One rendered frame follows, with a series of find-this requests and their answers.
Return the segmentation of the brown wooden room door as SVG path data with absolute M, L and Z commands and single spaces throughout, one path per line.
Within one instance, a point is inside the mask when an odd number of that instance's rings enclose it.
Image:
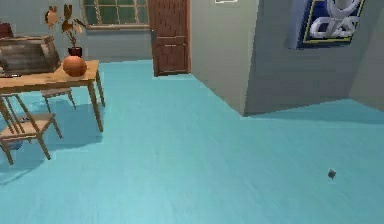
M 190 59 L 190 0 L 148 0 L 154 76 L 187 74 Z

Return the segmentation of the orange round ball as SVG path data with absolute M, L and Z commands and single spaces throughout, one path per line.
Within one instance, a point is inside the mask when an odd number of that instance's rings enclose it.
M 78 56 L 68 56 L 63 61 L 63 70 L 71 77 L 83 76 L 87 70 L 86 62 Z

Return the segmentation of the wooden chair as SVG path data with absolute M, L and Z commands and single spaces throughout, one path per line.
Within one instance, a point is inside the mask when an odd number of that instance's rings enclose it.
M 61 95 L 67 95 L 70 102 L 72 103 L 73 107 L 76 107 L 75 101 L 74 101 L 73 96 L 72 96 L 72 89 L 71 88 L 42 90 L 41 95 L 45 100 L 45 104 L 46 104 L 48 111 L 51 111 L 51 108 L 49 105 L 49 98 L 57 97 L 57 96 L 61 96 Z
M 23 115 L 16 114 L 11 103 L 12 98 L 16 99 L 24 112 Z M 51 159 L 50 153 L 43 140 L 43 134 L 50 126 L 53 126 L 58 137 L 60 139 L 63 138 L 54 113 L 31 113 L 18 94 L 0 95 L 0 113 L 6 123 L 6 127 L 0 132 L 0 147 L 10 165 L 14 164 L 10 144 L 16 141 L 31 141 L 32 139 L 36 139 L 46 158 L 48 160 Z

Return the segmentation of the house plant in dark pot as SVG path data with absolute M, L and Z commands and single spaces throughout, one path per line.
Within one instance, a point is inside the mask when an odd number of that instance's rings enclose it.
M 45 24 L 49 29 L 60 27 L 61 33 L 64 34 L 71 46 L 68 48 L 70 56 L 83 56 L 83 49 L 77 44 L 77 36 L 83 32 L 86 25 L 72 16 L 73 9 L 70 4 L 63 6 L 63 14 L 58 13 L 58 7 L 50 5 L 44 15 Z

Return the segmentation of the wooden table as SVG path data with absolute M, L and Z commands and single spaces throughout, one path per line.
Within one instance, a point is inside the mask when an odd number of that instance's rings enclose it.
M 87 69 L 83 76 L 70 77 L 60 66 L 53 73 L 40 73 L 23 75 L 17 78 L 0 78 L 0 94 L 23 93 L 57 88 L 74 88 L 85 86 L 88 89 L 95 119 L 100 132 L 103 131 L 103 123 L 97 98 L 100 98 L 102 106 L 105 106 L 102 82 L 99 74 L 99 61 L 86 62 Z

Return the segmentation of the grey wooden box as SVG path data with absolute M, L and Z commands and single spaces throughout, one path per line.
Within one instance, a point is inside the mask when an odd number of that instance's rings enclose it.
M 52 36 L 0 39 L 0 66 L 6 73 L 29 75 L 55 72 L 61 65 Z

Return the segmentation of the dark red object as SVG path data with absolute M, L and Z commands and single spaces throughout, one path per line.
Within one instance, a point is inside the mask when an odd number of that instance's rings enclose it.
M 9 23 L 0 23 L 0 39 L 13 38 L 13 31 Z

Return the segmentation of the window with wooden frame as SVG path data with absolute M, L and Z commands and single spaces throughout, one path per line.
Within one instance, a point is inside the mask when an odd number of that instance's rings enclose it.
M 141 29 L 149 27 L 148 0 L 82 0 L 89 29 Z

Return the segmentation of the blue framed wall picture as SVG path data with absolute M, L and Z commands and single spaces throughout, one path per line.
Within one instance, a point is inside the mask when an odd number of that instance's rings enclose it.
M 365 0 L 294 0 L 285 40 L 288 49 L 348 45 Z

